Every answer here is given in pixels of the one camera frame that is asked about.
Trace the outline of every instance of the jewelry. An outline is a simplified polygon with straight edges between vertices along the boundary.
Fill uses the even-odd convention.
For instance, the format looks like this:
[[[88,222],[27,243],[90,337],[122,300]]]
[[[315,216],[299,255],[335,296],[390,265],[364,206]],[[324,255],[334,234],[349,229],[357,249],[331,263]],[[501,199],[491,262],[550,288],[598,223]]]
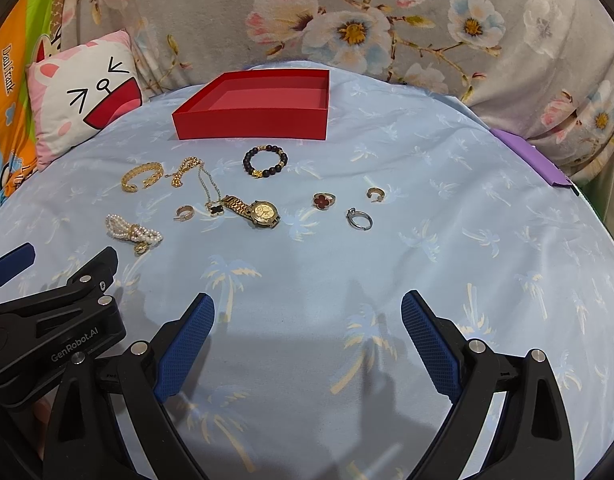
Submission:
[[[203,173],[206,174],[207,177],[209,177],[209,182],[212,183],[213,189],[215,189],[216,193],[218,194],[218,200],[212,201],[212,196],[209,193],[209,188],[205,185],[205,181],[203,180]],[[218,186],[216,186],[216,183],[213,181],[212,174],[205,169],[204,165],[198,168],[198,180],[200,180],[200,183],[205,188],[205,193],[207,194],[207,202],[205,203],[205,207],[207,208],[207,211],[209,211],[209,214],[211,216],[222,215],[225,212],[225,209],[223,208],[223,204],[221,203],[221,190],[218,189]]]
[[[313,196],[313,204],[321,211],[334,205],[336,197],[331,193],[316,193]]]
[[[159,162],[148,162],[147,164],[142,164],[137,168],[133,168],[133,170],[127,171],[127,173],[122,176],[122,179],[120,179],[122,190],[126,191],[127,193],[135,193],[136,191],[138,191],[138,186],[136,186],[135,184],[128,184],[128,182],[133,177],[142,173],[143,171],[151,170],[154,171],[154,174],[142,181],[142,183],[144,184],[144,189],[147,189],[149,186],[152,186],[152,184],[158,182],[159,178],[165,173],[162,164]]]
[[[254,203],[247,205],[240,198],[227,195],[221,200],[221,203],[258,227],[274,228],[280,221],[278,209],[271,202],[256,200]]]
[[[251,157],[256,155],[258,152],[276,152],[280,155],[280,162],[275,166],[272,166],[268,170],[254,170],[251,165]],[[260,178],[262,176],[268,177],[270,175],[280,173],[282,169],[287,165],[287,154],[279,148],[278,146],[272,146],[268,144],[266,146],[254,146],[247,153],[245,153],[245,158],[242,159],[242,166],[245,168],[248,174],[250,174],[254,178]]]
[[[176,216],[174,216],[174,220],[180,220],[184,222],[189,220],[194,215],[194,208],[190,205],[183,205],[176,209]]]
[[[107,231],[118,240],[135,242],[133,250],[136,254],[143,254],[150,246],[162,241],[162,235],[154,229],[147,229],[142,225],[130,224],[118,215],[107,215],[104,219]]]
[[[372,198],[372,195],[374,193],[376,193],[378,197],[376,197],[376,200],[372,200],[372,202],[382,202],[385,199],[385,191],[383,191],[379,187],[370,187],[367,190],[367,198]]]
[[[366,225],[366,226],[358,225],[356,222],[354,222],[354,218],[356,218],[357,216],[360,216],[364,218],[365,220],[369,221],[369,225]],[[351,225],[353,228],[360,229],[361,231],[369,231],[373,226],[372,217],[370,217],[367,213],[364,213],[362,211],[356,211],[355,208],[351,208],[350,210],[348,210],[347,222],[349,222],[349,225]]]
[[[204,164],[205,163],[199,158],[197,158],[197,156],[188,156],[180,164],[180,167],[178,168],[178,171],[176,173],[165,175],[165,177],[167,178],[167,177],[172,176],[173,178],[171,179],[171,185],[173,187],[180,187],[183,185],[183,182],[181,180],[183,174],[185,174],[187,171],[191,170],[192,168],[195,168],[196,166],[203,166]]]

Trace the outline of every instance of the blue gripper pad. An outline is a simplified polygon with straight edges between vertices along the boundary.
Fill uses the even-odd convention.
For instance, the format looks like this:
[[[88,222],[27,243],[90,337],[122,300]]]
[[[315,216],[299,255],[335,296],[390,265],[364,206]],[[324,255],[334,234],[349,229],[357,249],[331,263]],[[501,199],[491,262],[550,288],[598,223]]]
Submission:
[[[153,393],[162,403],[182,388],[196,356],[213,326],[213,301],[204,295],[187,322],[165,351],[158,368],[158,381]]]
[[[463,389],[459,380],[459,364],[449,346],[411,292],[402,298],[401,314],[405,329],[414,342],[436,391],[449,397],[454,404]]]
[[[23,270],[31,267],[36,259],[34,246],[26,243],[0,257],[0,286],[3,286]]]

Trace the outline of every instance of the purple object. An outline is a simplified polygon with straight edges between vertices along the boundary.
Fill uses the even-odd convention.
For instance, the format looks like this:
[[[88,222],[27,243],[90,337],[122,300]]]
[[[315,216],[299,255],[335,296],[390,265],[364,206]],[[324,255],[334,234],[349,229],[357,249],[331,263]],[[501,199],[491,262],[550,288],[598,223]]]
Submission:
[[[523,137],[510,134],[503,130],[490,130],[495,137],[501,140],[510,150],[522,158],[531,168],[543,177],[550,186],[571,187],[576,192],[576,187],[572,181],[562,173],[561,170]]]

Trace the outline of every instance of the watch face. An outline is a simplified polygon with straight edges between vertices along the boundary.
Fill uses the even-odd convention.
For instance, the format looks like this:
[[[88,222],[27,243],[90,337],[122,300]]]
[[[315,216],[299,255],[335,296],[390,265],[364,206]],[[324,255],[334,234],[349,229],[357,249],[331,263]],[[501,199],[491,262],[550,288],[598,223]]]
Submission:
[[[252,213],[253,216],[257,217],[263,222],[269,222],[277,215],[276,208],[269,202],[256,202]]]

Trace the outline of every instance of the watch band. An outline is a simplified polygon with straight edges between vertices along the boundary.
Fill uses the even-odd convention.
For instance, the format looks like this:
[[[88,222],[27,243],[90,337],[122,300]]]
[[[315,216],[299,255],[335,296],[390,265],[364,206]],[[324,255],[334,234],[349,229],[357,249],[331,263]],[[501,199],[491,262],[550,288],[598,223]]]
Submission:
[[[234,211],[234,213],[239,214],[247,220],[251,220],[251,215],[249,214],[249,206],[242,202],[242,200],[237,196],[227,195],[221,200],[221,203],[225,207]]]

